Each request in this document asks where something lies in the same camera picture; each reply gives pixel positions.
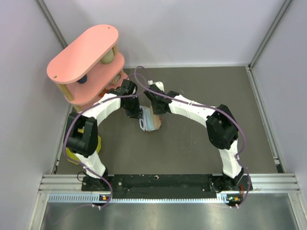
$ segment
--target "gray mat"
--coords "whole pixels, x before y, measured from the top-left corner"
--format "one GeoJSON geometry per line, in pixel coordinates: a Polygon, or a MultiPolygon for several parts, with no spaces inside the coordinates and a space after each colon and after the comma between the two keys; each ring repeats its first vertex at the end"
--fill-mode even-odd
{"type": "MultiPolygon", "coordinates": [[[[173,90],[202,104],[227,105],[247,136],[247,148],[241,160],[250,173],[277,172],[245,67],[148,71],[153,80],[164,83],[166,92],[173,90]]],[[[150,105],[145,95],[140,102],[150,105]]],[[[207,130],[185,117],[165,114],[161,129],[149,133],[140,129],[138,120],[126,118],[125,111],[120,109],[98,129],[102,138],[99,156],[110,174],[222,172],[219,152],[209,142],[207,130]]],[[[76,174],[81,170],[80,166],[61,158],[57,174],[76,174]]]]}

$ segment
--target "metal corner frame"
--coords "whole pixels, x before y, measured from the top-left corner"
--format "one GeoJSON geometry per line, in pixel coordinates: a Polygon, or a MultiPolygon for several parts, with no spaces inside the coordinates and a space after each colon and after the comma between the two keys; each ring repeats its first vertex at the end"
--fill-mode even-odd
{"type": "Polygon", "coordinates": [[[287,12],[287,10],[289,9],[291,3],[293,0],[286,0],[283,3],[283,6],[281,7],[281,9],[279,10],[274,22],[272,23],[272,25],[270,26],[267,34],[265,35],[263,41],[261,42],[256,54],[254,55],[249,67],[252,69],[255,64],[257,63],[260,55],[262,54],[264,48],[266,47],[266,45],[268,44],[271,36],[273,35],[273,33],[275,32],[277,26],[280,24],[282,18],[284,17],[285,13],[287,12]]]}
{"type": "Polygon", "coordinates": [[[67,42],[65,41],[61,31],[59,30],[56,22],[54,21],[47,5],[45,4],[44,0],[35,0],[35,2],[38,4],[42,14],[44,15],[45,19],[47,20],[48,24],[50,25],[55,37],[61,44],[62,48],[64,49],[67,47],[67,42]]]}

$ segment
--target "wooden dowel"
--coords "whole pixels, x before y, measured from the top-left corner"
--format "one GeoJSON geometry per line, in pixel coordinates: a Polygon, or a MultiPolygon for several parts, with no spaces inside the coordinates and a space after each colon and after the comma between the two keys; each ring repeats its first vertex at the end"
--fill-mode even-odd
{"type": "Polygon", "coordinates": [[[118,47],[117,47],[117,45],[113,46],[112,49],[113,49],[114,55],[118,54],[118,47]]]}
{"type": "Polygon", "coordinates": [[[74,97],[72,95],[72,93],[69,91],[69,89],[67,88],[67,86],[65,84],[57,84],[58,88],[62,91],[62,93],[65,95],[65,97],[67,98],[68,101],[73,101],[74,97]]]}

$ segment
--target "yellow object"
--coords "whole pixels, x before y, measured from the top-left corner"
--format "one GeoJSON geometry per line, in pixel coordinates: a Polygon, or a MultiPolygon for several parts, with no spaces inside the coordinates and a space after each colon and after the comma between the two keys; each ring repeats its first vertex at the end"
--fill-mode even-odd
{"type": "MultiPolygon", "coordinates": [[[[84,129],[83,129],[83,128],[82,128],[82,129],[78,129],[78,131],[79,131],[80,133],[83,133],[84,129]]],[[[98,145],[97,145],[96,150],[97,150],[97,153],[99,153],[99,151],[101,150],[101,138],[100,138],[100,136],[98,136],[98,145]]],[[[66,154],[67,154],[67,156],[68,156],[69,158],[72,158],[73,160],[79,161],[79,162],[80,162],[79,158],[78,158],[75,154],[73,154],[73,152],[71,152],[71,151],[69,150],[69,148],[66,148],[66,154]]],[[[69,160],[69,159],[67,159],[67,160],[70,161],[71,163],[79,164],[79,163],[73,162],[73,161],[71,161],[71,160],[69,160]]]]}
{"type": "Polygon", "coordinates": [[[114,53],[113,50],[110,49],[101,59],[100,63],[101,64],[109,64],[114,60],[114,53]]]}

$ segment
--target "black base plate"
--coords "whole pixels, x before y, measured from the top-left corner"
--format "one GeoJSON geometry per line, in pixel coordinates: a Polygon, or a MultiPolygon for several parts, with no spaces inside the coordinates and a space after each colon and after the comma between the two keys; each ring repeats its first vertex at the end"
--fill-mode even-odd
{"type": "MultiPolygon", "coordinates": [[[[113,198],[141,198],[141,199],[192,199],[192,198],[216,198],[216,192],[210,189],[210,181],[223,176],[212,174],[172,174],[172,175],[124,175],[109,176],[107,180],[113,188],[113,198]]],[[[247,190],[248,178],[243,176],[239,185],[247,190]]],[[[109,191],[92,188],[90,191],[109,191]]]]}

